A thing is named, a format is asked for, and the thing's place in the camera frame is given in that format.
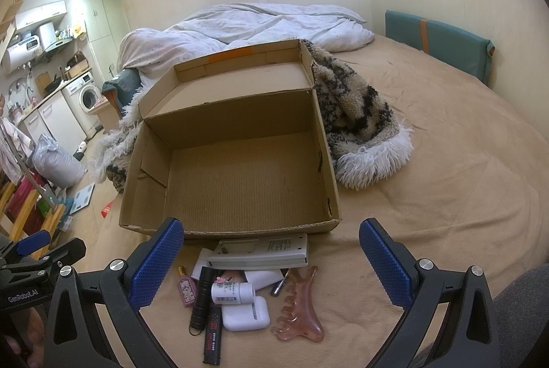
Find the metal screw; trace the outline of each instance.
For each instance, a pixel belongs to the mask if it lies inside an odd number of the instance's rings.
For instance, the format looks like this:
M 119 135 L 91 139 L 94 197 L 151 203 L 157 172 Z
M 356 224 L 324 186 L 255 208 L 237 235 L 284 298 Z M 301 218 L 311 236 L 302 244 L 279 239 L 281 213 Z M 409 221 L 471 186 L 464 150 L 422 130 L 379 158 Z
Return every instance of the metal screw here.
M 59 271 L 59 275 L 61 275 L 62 277 L 68 277 L 71 272 L 72 272 L 71 266 L 63 266 Z
M 427 260 L 427 258 L 421 258 L 421 260 L 419 260 L 419 266 L 425 270 L 431 270 L 435 265 L 431 260 Z
M 482 271 L 482 267 L 480 266 L 471 267 L 471 272 L 473 272 L 473 274 L 475 274 L 477 277 L 480 277 L 482 274 L 484 274 L 484 271 Z
M 120 270 L 124 267 L 124 262 L 122 260 L 114 260 L 109 264 L 111 270 Z

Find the water heater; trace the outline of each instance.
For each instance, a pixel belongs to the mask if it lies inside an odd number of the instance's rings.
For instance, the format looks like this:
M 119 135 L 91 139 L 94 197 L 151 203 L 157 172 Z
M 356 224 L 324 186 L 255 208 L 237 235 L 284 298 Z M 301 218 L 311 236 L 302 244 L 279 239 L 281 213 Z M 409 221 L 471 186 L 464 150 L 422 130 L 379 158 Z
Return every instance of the water heater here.
M 40 40 L 32 35 L 19 43 L 8 47 L 2 58 L 2 68 L 5 74 L 15 71 L 23 63 L 29 62 L 40 54 Z

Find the washing machine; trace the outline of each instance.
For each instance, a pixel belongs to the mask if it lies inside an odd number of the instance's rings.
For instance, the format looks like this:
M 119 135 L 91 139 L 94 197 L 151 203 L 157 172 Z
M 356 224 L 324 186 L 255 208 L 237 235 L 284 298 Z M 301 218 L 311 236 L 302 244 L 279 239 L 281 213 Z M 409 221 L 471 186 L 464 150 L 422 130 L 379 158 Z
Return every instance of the washing machine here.
M 95 127 L 100 124 L 100 120 L 97 116 L 90 114 L 90 110 L 101 98 L 101 91 L 95 85 L 92 74 L 87 72 L 75 78 L 61 92 L 87 138 L 91 139 L 97 131 Z

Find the blue gripper pad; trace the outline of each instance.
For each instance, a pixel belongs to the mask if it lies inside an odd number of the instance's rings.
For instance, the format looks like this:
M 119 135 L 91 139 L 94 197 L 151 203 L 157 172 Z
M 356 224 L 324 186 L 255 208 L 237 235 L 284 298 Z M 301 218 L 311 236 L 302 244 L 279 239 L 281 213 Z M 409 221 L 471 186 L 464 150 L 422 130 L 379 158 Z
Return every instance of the blue gripper pad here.
M 39 232 L 23 238 L 17 243 L 17 254 L 20 257 L 26 257 L 32 252 L 36 252 L 44 246 L 47 246 L 50 241 L 50 236 L 47 230 L 40 230 Z
M 153 301 L 168 269 L 183 245 L 183 236 L 183 225 L 180 221 L 172 219 L 171 224 L 157 239 L 154 247 L 133 274 L 128 301 L 136 311 Z M 155 238 L 156 235 L 143 244 L 149 244 Z
M 408 310 L 413 303 L 410 276 L 369 219 L 360 225 L 359 242 L 391 302 Z

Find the perfume bottle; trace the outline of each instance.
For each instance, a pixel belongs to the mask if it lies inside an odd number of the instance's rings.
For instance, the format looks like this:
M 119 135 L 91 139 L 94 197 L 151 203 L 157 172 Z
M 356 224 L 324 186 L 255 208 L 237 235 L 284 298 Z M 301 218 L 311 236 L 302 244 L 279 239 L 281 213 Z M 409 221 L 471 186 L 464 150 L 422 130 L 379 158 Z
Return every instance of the perfume bottle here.
M 194 301 L 197 298 L 197 285 L 194 284 L 194 280 L 185 274 L 183 267 L 179 266 L 179 275 L 180 279 L 177 282 L 179 288 L 179 295 L 185 303 L 185 306 L 192 308 Z

